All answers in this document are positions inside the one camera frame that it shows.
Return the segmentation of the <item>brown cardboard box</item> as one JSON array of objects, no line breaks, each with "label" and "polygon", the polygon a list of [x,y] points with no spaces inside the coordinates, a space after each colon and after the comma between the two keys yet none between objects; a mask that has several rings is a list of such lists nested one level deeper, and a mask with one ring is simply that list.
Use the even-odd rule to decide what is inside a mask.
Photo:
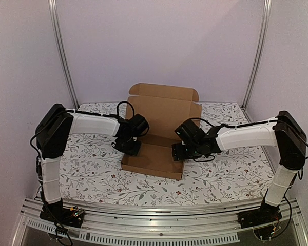
[{"label": "brown cardboard box", "polygon": [[130,106],[126,118],[142,115],[149,124],[148,133],[139,138],[137,156],[124,155],[124,171],[181,180],[184,162],[174,161],[172,145],[180,143],[175,129],[192,117],[201,117],[199,94],[193,88],[138,83],[129,89]]}]

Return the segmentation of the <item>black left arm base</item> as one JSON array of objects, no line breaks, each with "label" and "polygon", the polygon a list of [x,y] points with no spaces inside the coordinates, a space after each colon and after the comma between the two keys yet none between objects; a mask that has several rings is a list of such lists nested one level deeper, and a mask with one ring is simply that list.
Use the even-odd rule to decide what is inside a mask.
[{"label": "black left arm base", "polygon": [[64,226],[81,228],[84,220],[85,210],[77,206],[70,208],[63,207],[63,201],[43,204],[40,218]]}]

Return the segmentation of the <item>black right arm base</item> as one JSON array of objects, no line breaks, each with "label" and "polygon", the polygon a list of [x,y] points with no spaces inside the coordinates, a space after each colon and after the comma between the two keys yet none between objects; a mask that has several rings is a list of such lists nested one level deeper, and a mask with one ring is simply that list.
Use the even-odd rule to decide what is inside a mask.
[{"label": "black right arm base", "polygon": [[250,228],[271,223],[282,218],[279,206],[271,206],[264,200],[258,209],[248,210],[237,214],[241,228]]}]

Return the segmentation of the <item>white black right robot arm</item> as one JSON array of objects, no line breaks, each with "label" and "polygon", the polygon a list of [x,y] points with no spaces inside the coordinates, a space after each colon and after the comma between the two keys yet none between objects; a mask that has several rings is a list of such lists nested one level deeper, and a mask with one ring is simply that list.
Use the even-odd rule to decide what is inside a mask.
[{"label": "white black right robot arm", "polygon": [[280,111],[276,117],[259,122],[211,126],[207,132],[194,121],[194,118],[189,118],[175,129],[181,142],[171,146],[174,161],[209,158],[213,154],[236,148],[278,148],[279,167],[263,199],[265,205],[255,213],[255,219],[259,223],[267,223],[275,215],[274,207],[281,203],[308,159],[305,132],[288,111]]}]

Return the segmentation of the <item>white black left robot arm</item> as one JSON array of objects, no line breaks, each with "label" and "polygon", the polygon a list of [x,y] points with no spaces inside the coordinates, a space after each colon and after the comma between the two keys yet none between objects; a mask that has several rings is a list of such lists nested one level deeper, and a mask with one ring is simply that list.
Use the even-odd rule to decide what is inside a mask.
[{"label": "white black left robot arm", "polygon": [[46,214],[54,222],[62,222],[66,211],[60,202],[60,161],[68,138],[74,134],[100,134],[115,138],[112,146],[121,153],[137,156],[140,137],[149,131],[149,123],[144,116],[134,113],[124,119],[119,113],[99,114],[66,109],[62,104],[54,104],[35,130],[30,145],[37,152],[36,172],[42,186]]}]

